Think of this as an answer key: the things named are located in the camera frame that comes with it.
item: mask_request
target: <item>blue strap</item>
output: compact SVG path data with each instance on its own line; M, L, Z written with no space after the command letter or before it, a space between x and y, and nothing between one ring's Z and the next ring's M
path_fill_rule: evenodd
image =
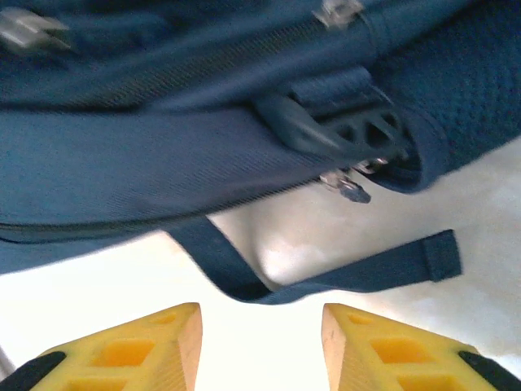
M377 292L462 273L454 233L443 231L271 292L207 218L184 222L169 234L225 294L257 304L285 304L334 289Z

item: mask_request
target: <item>metal zipper pull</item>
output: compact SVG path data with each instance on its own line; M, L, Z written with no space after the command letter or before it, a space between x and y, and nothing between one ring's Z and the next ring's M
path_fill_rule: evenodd
M364 10L358 0L324 0L322 9L313 14L327 28L345 27L350 24L355 15Z
M58 20L19 8L6 8L0 12L0 42L18 55L69 50L67 30L68 27Z
M341 196L352 202L368 204L371 201L370 194L358 183L351 180L348 173L341 169L321 175L320 180L328 190L340 193Z

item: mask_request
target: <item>blue backpack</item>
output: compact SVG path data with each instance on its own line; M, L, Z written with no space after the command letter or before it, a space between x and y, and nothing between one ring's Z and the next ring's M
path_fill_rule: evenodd
M161 229L241 301L458 275L446 231L271 292L205 216L509 142L520 31L518 0L0 0L0 272Z

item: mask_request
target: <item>black plastic buckle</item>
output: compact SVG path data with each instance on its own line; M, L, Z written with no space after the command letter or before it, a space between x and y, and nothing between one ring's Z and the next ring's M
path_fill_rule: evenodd
M341 112L320 122L284 95L269 95L254 104L282 142L299 152L341 158L355 165L390 160L408 146L401 119L390 103Z

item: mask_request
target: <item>white surface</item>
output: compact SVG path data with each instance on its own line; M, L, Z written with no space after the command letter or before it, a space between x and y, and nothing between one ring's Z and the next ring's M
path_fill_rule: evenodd
M322 305L333 301L470 343L521 376L519 151L521 140L421 195L364 182L373 202L357 205L308 187L215 217L263 278L279 284L447 228L457 232L462 277L371 295L328 292L278 307L243 305L221 295L158 233L0 276L0 346L19 366L54 345L198 301L204 344L197 391L327 391L320 323Z

